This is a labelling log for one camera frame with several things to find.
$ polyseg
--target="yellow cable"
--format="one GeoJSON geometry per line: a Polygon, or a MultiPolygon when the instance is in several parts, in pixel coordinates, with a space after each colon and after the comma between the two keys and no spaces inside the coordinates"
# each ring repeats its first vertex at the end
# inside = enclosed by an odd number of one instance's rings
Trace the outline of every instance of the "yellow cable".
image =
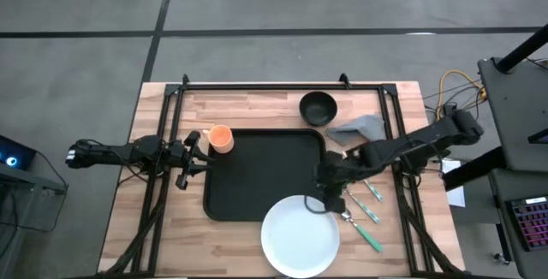
{"type": "Polygon", "coordinates": [[[468,79],[468,81],[470,81],[470,83],[474,84],[475,87],[480,91],[481,93],[481,98],[482,98],[482,103],[483,101],[487,100],[487,93],[485,92],[485,88],[483,88],[482,85],[480,85],[479,83],[475,82],[474,80],[472,80],[472,78],[470,78],[467,74],[464,74],[462,71],[460,70],[456,70],[456,69],[451,69],[451,70],[448,70],[445,72],[445,74],[442,76],[442,78],[439,80],[439,99],[438,99],[438,107],[436,108],[436,120],[440,120],[442,118],[441,116],[441,110],[442,110],[442,102],[444,101],[444,94],[443,94],[443,91],[444,91],[444,81],[445,81],[445,77],[447,77],[449,74],[459,74],[461,76],[463,76],[464,78],[468,79]]]}

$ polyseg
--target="white paper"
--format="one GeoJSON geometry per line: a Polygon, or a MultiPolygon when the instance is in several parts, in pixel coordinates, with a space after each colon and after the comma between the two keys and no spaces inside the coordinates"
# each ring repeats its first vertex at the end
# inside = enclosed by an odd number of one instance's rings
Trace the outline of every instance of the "white paper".
{"type": "MultiPolygon", "coordinates": [[[[461,162],[459,160],[442,159],[442,171],[444,173],[447,173],[460,166],[461,162]]],[[[466,203],[464,201],[464,188],[460,186],[451,191],[448,191],[447,200],[449,201],[449,205],[466,207],[466,203]]]]}

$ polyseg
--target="table frame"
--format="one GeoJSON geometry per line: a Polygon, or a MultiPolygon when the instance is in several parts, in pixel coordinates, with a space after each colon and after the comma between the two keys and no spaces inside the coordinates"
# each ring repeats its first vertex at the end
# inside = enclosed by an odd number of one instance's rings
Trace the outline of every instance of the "table frame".
{"type": "MultiPolygon", "coordinates": [[[[390,96],[395,113],[397,132],[399,135],[406,134],[403,124],[402,110],[397,94],[396,84],[378,83],[378,84],[352,84],[346,74],[341,74],[338,82],[333,83],[191,83],[186,75],[183,75],[181,84],[167,84],[164,89],[164,98],[162,109],[158,120],[157,136],[164,137],[165,127],[168,116],[168,108],[172,99],[175,99],[175,110],[170,127],[170,140],[175,140],[179,119],[182,112],[182,100],[185,91],[211,91],[211,90],[369,90],[378,93],[378,100],[381,109],[381,115],[384,119],[384,130],[387,139],[393,139],[392,124],[390,123],[389,109],[386,96],[390,96]]],[[[419,225],[426,231],[425,219],[420,204],[419,191],[414,177],[408,177],[409,192],[411,204],[413,206],[414,216],[412,218],[404,215],[405,209],[410,209],[408,201],[405,198],[403,177],[405,175],[398,169],[398,164],[392,164],[392,174],[394,177],[394,187],[396,190],[396,199],[400,211],[400,220],[402,223],[402,233],[408,258],[408,267],[411,277],[430,277],[430,278],[484,278],[483,276],[470,276],[464,273],[437,273],[434,270],[432,255],[429,247],[436,246],[432,240],[420,240],[420,247],[425,261],[426,270],[419,270],[417,258],[413,247],[413,236],[411,235],[410,220],[414,221],[415,226],[419,225]]],[[[145,197],[140,215],[139,229],[128,248],[107,271],[99,272],[93,276],[79,277],[84,278],[150,278],[155,276],[156,265],[158,261],[159,245],[162,235],[162,226],[164,221],[164,211],[167,203],[168,187],[170,184],[170,169],[164,171],[161,176],[156,175],[155,171],[149,174],[149,182],[146,184],[145,197]],[[152,197],[154,195],[155,180],[161,178],[159,195],[156,204],[152,207],[152,197]],[[146,270],[141,269],[141,260],[143,246],[146,236],[152,231],[151,251],[149,255],[146,270]]]]}

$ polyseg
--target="utensil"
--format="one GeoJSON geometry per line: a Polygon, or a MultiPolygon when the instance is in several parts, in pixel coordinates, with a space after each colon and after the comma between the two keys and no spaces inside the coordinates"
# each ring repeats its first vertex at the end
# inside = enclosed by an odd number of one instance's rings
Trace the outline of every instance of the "utensil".
{"type": "Polygon", "coordinates": [[[373,185],[371,185],[371,183],[368,180],[363,180],[363,182],[366,183],[367,187],[369,188],[369,190],[371,190],[371,192],[373,193],[375,198],[377,198],[377,200],[379,200],[379,201],[383,200],[383,196],[380,195],[380,192],[377,189],[375,189],[375,187],[373,185]]]}
{"type": "Polygon", "coordinates": [[[348,189],[344,189],[344,192],[347,193],[350,198],[352,198],[352,200],[361,207],[361,209],[367,214],[369,215],[369,217],[375,222],[375,223],[379,223],[380,222],[380,219],[378,219],[377,216],[375,216],[375,214],[373,214],[373,212],[371,210],[369,210],[367,208],[367,206],[365,206],[363,203],[361,203],[352,193],[350,193],[350,191],[348,189]]]}
{"type": "Polygon", "coordinates": [[[302,118],[313,126],[324,126],[337,114],[337,102],[325,92],[309,92],[299,103],[302,118]]]}
{"type": "MultiPolygon", "coordinates": [[[[307,197],[313,210],[324,204],[307,197]]],[[[285,276],[308,278],[333,262],[339,248],[339,228],[332,213],[314,214],[296,195],[277,202],[266,214],[260,242],[271,265],[285,276]]]]}
{"type": "Polygon", "coordinates": [[[347,223],[352,223],[354,227],[358,230],[358,232],[360,232],[361,236],[363,236],[363,238],[367,240],[367,242],[373,247],[373,249],[375,249],[375,251],[383,251],[383,247],[372,236],[370,236],[369,233],[367,233],[361,226],[359,226],[358,223],[354,221],[354,219],[352,219],[352,214],[348,209],[341,214],[341,217],[347,223]]]}
{"type": "Polygon", "coordinates": [[[215,125],[210,130],[202,130],[202,133],[207,135],[213,149],[220,154],[228,153],[234,147],[234,137],[228,126],[215,125]]]}

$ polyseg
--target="gray towel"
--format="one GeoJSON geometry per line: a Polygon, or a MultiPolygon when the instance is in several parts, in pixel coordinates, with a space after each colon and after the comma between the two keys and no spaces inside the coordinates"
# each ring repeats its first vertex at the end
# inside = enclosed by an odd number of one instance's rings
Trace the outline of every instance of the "gray towel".
{"type": "Polygon", "coordinates": [[[357,134],[370,141],[385,140],[384,121],[375,115],[360,116],[338,128],[327,128],[327,135],[338,144],[345,146],[357,134]]]}

